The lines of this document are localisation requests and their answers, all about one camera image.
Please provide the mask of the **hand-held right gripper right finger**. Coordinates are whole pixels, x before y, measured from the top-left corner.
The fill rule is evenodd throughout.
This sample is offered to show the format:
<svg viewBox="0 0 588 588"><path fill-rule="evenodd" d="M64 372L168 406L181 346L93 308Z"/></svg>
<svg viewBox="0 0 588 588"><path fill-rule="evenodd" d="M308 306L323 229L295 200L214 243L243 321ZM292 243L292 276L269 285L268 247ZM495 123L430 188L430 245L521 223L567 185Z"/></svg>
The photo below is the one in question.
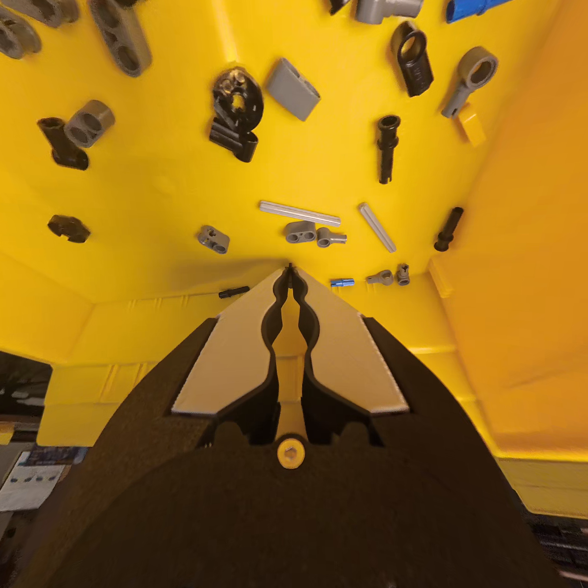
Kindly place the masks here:
<svg viewBox="0 0 588 588"><path fill-rule="evenodd" d="M292 286L313 383L368 416L407 412L363 315L302 269L292 270Z"/></svg>

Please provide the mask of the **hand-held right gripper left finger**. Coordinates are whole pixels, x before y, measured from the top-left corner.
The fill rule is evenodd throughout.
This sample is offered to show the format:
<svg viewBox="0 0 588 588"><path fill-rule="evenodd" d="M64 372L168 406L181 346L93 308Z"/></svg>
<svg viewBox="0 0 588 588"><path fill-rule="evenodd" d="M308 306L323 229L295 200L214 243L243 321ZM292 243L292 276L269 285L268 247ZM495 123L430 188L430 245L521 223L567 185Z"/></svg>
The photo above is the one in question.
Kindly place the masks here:
<svg viewBox="0 0 588 588"><path fill-rule="evenodd" d="M265 382L283 327L288 270L271 273L217 316L172 412L218 416Z"/></svg>

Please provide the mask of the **yellow plastic bin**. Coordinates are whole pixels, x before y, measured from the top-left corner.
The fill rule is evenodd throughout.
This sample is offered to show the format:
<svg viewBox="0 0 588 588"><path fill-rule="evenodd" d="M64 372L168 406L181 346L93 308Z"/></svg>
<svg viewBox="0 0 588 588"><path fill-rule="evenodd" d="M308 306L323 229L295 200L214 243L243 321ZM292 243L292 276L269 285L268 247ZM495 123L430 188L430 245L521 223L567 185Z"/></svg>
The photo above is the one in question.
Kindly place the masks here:
<svg viewBox="0 0 588 588"><path fill-rule="evenodd" d="M288 263L442 380L528 510L587 518L587 1L455 24L328 1L142 1L122 73L84 1L1 56L1 350L50 364L38 443L93 445L134 384Z"/></svg>

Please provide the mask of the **white blue printed sheet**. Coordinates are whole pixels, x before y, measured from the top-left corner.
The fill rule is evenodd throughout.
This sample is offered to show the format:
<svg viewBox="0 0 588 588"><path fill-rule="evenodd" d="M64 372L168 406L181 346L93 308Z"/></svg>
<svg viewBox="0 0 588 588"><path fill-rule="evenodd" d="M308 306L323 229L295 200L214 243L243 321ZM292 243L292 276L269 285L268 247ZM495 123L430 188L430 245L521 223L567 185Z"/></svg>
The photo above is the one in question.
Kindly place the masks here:
<svg viewBox="0 0 588 588"><path fill-rule="evenodd" d="M86 446L38 446L22 452L1 485L1 513L34 511L72 466L84 460Z"/></svg>

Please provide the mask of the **small yellow brick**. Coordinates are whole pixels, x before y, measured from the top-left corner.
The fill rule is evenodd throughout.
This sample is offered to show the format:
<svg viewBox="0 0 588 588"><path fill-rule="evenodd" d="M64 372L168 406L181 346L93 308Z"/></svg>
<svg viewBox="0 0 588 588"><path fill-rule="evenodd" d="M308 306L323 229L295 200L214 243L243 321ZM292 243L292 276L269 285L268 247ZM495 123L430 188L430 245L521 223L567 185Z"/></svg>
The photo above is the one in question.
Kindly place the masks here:
<svg viewBox="0 0 588 588"><path fill-rule="evenodd" d="M486 132L481 123L481 118L471 103L467 102L460 109L458 121L467 140L472 146L478 147L486 142Z"/></svg>

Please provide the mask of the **group of grey brick pieces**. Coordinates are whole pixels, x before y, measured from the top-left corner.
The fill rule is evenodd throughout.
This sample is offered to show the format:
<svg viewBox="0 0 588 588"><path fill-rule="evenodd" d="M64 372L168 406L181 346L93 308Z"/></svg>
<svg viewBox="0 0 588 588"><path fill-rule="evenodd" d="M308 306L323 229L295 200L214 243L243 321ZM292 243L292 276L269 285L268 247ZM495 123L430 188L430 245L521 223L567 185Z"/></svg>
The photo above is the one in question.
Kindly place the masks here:
<svg viewBox="0 0 588 588"><path fill-rule="evenodd" d="M91 300L434 255L469 1L1 1L1 286ZM474 49L474 58L461 58Z"/></svg>

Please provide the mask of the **group of black brick pieces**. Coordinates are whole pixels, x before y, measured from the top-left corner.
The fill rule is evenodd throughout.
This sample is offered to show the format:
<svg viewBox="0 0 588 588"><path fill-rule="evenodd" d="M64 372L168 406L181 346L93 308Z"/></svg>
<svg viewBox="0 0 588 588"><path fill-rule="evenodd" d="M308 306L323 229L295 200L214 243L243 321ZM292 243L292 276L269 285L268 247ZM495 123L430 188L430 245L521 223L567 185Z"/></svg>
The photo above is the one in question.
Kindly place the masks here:
<svg viewBox="0 0 588 588"><path fill-rule="evenodd" d="M132 82L102 63L98 33L72 49L73 80L33 91L35 117L106 101L118 123L84 175L34 152L35 213L19 258L93 302L257 282L298 262L316 275L387 263L351 209L368 201L423 264L447 251L445 91L459 75L440 19L379 28L327 17L328 1L91 1L135 12L153 63Z"/></svg>

